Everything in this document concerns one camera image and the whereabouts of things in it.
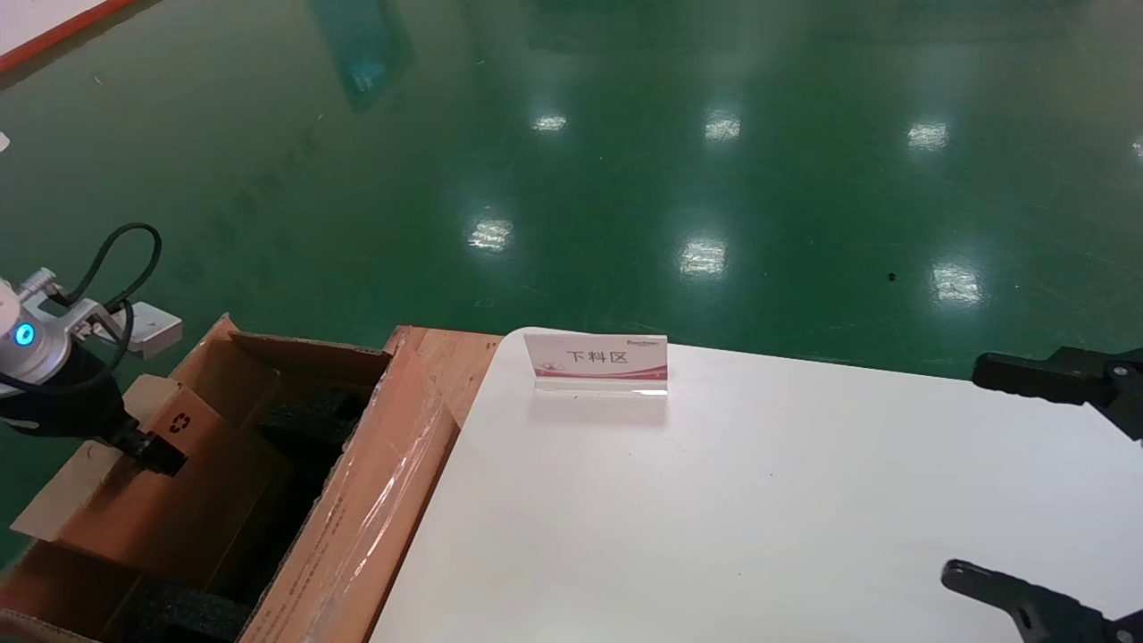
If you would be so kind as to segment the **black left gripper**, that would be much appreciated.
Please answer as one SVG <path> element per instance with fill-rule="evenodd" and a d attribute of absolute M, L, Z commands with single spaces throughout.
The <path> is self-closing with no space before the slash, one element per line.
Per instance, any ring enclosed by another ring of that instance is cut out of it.
<path fill-rule="evenodd" d="M 121 391 L 101 357 L 72 345 L 58 372 L 45 383 L 63 392 L 23 392 L 1 400 L 1 419 L 32 437 L 99 440 L 129 456 L 143 471 L 174 477 L 187 456 L 154 432 L 139 431 Z"/>

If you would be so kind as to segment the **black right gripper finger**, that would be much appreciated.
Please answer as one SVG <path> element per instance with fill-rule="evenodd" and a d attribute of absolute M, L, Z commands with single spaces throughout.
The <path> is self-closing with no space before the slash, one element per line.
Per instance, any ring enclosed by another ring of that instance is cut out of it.
<path fill-rule="evenodd" d="M 1060 405 L 1092 405 L 1132 442 L 1142 440 L 1140 347 L 1118 354 L 1058 347 L 1041 361 L 985 353 L 972 367 L 972 384 Z"/>
<path fill-rule="evenodd" d="M 1023 642 L 1140 642 L 1142 611 L 1110 620 L 1057 590 L 1013 574 L 948 558 L 940 582 L 948 590 L 996 606 L 1012 618 Z"/>

